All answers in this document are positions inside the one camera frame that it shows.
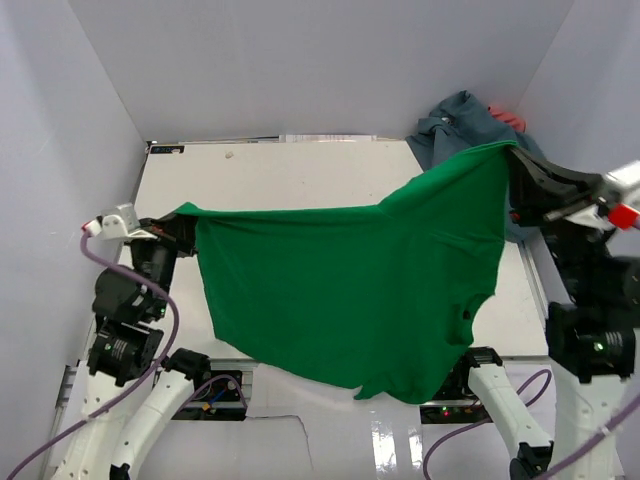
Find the green polo shirt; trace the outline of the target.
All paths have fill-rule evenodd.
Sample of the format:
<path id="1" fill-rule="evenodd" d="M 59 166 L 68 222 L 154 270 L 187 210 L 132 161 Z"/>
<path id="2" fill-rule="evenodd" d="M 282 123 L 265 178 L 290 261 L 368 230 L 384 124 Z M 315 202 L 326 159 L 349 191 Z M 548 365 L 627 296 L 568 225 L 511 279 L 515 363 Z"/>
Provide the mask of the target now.
<path id="1" fill-rule="evenodd" d="M 459 152 L 367 206 L 180 206 L 216 337 L 360 400 L 430 400 L 496 290 L 509 147 Z"/>

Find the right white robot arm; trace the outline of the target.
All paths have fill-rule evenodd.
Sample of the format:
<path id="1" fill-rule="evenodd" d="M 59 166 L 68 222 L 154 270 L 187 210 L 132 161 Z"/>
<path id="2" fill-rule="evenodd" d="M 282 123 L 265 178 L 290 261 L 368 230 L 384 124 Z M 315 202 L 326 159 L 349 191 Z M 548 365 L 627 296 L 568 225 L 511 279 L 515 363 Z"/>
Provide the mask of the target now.
<path id="1" fill-rule="evenodd" d="M 549 305 L 545 322 L 555 429 L 536 423 L 490 348 L 465 355 L 452 388 L 480 400 L 509 452 L 511 478 L 610 479 L 616 429 L 638 408 L 623 396 L 635 371 L 639 261 L 612 255 L 607 243 L 639 225 L 639 165 L 583 173 L 517 146 L 507 162 L 512 219 L 540 230 L 569 295 Z"/>

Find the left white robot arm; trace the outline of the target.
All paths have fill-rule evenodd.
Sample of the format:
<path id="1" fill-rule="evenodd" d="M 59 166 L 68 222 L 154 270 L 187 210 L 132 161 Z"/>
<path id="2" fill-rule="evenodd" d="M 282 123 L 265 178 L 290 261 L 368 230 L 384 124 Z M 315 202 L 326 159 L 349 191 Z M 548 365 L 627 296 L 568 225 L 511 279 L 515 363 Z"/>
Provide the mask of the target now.
<path id="1" fill-rule="evenodd" d="M 87 223 L 83 254 L 103 265 L 94 286 L 96 336 L 89 350 L 82 418 L 56 479 L 134 479 L 151 446 L 188 398 L 211 387 L 209 359 L 175 352 L 178 328 L 153 328 L 177 306 L 169 297 L 178 259 L 196 255 L 192 217 L 140 220 L 127 210 Z"/>

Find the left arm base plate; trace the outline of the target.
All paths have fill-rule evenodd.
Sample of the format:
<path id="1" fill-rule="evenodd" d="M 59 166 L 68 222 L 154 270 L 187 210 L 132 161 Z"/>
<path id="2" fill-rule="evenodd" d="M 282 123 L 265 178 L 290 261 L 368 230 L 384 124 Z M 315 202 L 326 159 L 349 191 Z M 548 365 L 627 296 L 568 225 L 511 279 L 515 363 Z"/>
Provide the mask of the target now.
<path id="1" fill-rule="evenodd" d="M 241 370 L 209 370 L 190 379 L 189 384 L 197 395 L 178 410 L 172 420 L 241 422 L 246 418 L 247 408 L 241 395 L 248 402 L 250 392 L 244 385 Z"/>

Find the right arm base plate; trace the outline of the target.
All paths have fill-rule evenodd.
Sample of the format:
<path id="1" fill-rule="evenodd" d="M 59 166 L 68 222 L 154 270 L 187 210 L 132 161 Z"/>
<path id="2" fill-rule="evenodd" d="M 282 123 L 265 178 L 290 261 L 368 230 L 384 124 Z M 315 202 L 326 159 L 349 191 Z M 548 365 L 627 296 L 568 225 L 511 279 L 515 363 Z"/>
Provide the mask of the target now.
<path id="1" fill-rule="evenodd" d="M 451 371 L 430 401 L 420 407 L 422 425 L 473 424 L 488 418 L 486 409 L 459 373 Z"/>

